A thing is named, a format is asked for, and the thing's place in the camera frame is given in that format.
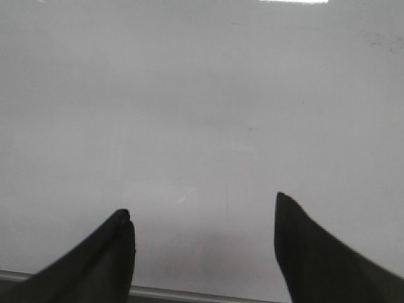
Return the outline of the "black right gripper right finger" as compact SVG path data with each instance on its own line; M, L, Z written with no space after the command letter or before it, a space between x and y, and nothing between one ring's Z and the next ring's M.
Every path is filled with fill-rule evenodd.
M402 277L338 240L282 192L274 248L292 302L403 302Z

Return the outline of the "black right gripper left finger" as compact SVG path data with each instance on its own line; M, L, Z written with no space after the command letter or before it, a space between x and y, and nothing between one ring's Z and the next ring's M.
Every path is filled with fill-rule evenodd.
M126 302L135 256L134 224L118 209L57 261L1 292L1 302Z

